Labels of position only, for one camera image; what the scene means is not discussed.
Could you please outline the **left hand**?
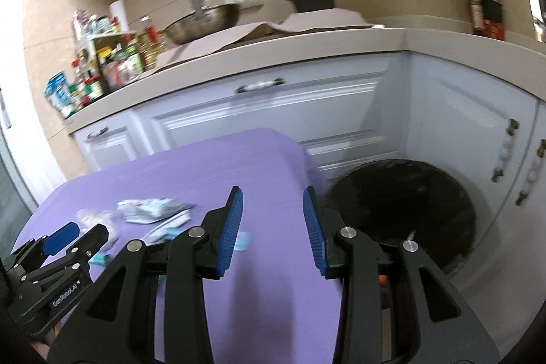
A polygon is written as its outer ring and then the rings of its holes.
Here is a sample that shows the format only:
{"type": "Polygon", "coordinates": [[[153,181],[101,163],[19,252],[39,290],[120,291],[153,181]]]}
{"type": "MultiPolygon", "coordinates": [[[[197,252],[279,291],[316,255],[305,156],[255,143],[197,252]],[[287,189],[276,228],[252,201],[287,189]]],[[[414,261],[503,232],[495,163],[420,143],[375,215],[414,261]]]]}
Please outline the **left hand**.
{"type": "Polygon", "coordinates": [[[62,329],[62,322],[59,321],[44,337],[43,341],[30,339],[30,345],[32,348],[44,359],[48,359],[48,354],[53,342],[58,337],[62,329]]]}

